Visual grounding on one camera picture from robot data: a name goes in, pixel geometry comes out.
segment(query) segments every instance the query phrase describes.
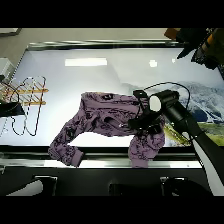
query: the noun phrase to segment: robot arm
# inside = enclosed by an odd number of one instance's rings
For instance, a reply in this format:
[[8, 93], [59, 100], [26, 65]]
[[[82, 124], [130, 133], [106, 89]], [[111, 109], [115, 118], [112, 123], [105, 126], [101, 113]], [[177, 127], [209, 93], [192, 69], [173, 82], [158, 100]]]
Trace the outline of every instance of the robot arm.
[[205, 168], [213, 195], [224, 196], [224, 150], [200, 129], [197, 121], [178, 99], [176, 91], [159, 92], [150, 97], [150, 110], [160, 110], [178, 133], [193, 138], [195, 151]]

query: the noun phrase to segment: shirt cuff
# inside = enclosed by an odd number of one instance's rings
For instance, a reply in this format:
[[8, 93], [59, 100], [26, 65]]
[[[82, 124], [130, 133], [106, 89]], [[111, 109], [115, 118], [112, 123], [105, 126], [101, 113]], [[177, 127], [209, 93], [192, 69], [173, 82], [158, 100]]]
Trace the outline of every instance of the shirt cuff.
[[72, 158], [71, 165], [75, 166], [75, 167], [78, 167], [79, 164], [80, 164], [80, 161], [82, 159], [82, 156], [83, 156], [83, 152], [81, 152], [78, 149], [76, 149], [75, 154], [74, 154], [74, 156]]
[[131, 164], [133, 168], [148, 168], [147, 160], [132, 159]]

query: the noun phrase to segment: shirt sleeve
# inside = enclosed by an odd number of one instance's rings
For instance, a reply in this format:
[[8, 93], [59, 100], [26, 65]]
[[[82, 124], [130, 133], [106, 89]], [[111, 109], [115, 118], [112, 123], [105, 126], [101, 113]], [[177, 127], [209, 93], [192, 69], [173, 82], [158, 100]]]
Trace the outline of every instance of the shirt sleeve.
[[51, 158], [61, 161], [67, 166], [79, 166], [83, 152], [79, 151], [75, 146], [68, 145], [68, 143], [74, 140], [79, 134], [85, 132], [86, 125], [86, 117], [79, 110], [71, 120], [65, 123], [60, 133], [51, 143], [48, 149]]

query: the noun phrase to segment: patterned fabric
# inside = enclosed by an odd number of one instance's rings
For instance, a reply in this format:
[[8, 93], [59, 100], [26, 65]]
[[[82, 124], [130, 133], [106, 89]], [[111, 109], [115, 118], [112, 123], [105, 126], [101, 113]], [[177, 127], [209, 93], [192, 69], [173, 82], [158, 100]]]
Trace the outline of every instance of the patterned fabric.
[[[79, 134], [94, 132], [107, 137], [135, 135], [129, 147], [129, 158], [133, 167], [147, 167], [148, 160], [153, 159], [163, 147], [165, 136], [163, 132], [152, 136], [146, 131], [139, 135], [136, 130], [128, 128], [128, 120], [135, 118], [138, 104], [134, 96], [92, 92], [82, 94], [78, 113], [55, 137], [48, 150], [49, 155], [67, 166], [77, 167], [83, 153], [68, 143]], [[164, 117], [161, 116], [161, 128], [164, 124]]]

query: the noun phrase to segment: snowy mountain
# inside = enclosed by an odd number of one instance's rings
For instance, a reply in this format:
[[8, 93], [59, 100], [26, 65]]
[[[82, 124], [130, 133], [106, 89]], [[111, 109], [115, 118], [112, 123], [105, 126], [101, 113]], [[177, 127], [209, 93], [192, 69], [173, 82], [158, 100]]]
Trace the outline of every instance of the snowy mountain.
[[[188, 110], [198, 122], [224, 123], [224, 89], [210, 88], [195, 82], [179, 82], [186, 86], [190, 93], [191, 99]], [[128, 87], [129, 95], [133, 95], [133, 90], [143, 89], [142, 87], [123, 84]], [[171, 89], [180, 93], [180, 102], [185, 106], [188, 99], [187, 91], [177, 85], [162, 85], [162, 89], [154, 87], [147, 90], [148, 95]]]

